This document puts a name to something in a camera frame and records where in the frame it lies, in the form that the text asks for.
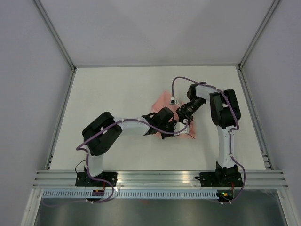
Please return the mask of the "pink cloth napkin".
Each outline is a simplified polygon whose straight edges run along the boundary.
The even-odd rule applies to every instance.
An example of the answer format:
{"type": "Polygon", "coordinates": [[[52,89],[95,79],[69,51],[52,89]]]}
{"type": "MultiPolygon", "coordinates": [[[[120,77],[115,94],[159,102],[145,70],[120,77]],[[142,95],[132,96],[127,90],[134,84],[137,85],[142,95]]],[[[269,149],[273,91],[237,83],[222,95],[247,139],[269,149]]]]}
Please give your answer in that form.
{"type": "MultiPolygon", "coordinates": [[[[151,110],[152,112],[159,112],[162,108],[168,107],[173,113],[174,113],[174,119],[179,122],[179,117],[176,113],[176,109],[179,107],[178,105],[170,105],[170,99],[171,99],[171,92],[168,90],[165,90],[157,99],[157,101],[152,105],[151,110]]],[[[196,138],[196,129],[194,126],[194,122],[191,122],[189,125],[189,133],[188,134],[179,134],[176,135],[180,138],[196,138]]]]}

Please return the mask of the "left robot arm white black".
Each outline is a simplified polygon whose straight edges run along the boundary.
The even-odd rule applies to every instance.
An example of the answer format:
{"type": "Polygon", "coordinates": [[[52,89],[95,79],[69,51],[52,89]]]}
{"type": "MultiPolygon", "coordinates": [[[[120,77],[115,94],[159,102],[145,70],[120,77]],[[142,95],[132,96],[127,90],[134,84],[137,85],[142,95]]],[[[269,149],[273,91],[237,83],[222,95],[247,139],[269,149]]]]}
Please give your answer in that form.
{"type": "Polygon", "coordinates": [[[99,186],[103,180],[103,157],[120,136],[148,136],[160,133],[162,138],[172,137],[176,119],[167,107],[139,118],[122,119],[104,112],[82,131],[83,141],[88,151],[88,174],[86,181],[91,186],[99,186]]]}

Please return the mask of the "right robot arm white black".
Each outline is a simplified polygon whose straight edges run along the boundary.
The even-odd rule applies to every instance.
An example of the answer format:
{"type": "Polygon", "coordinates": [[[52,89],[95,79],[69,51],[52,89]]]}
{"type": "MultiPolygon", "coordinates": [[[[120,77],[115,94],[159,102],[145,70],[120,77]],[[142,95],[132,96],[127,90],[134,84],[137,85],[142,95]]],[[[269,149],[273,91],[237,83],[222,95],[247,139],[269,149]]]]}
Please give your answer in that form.
{"type": "Polygon", "coordinates": [[[211,119],[218,131],[219,155],[214,174],[210,177],[220,186],[241,180],[233,161],[234,131],[239,129],[241,112],[233,89],[218,91],[208,85],[192,84],[187,92],[190,100],[176,110],[179,122],[191,124],[193,114],[204,104],[210,104],[211,119]]]}

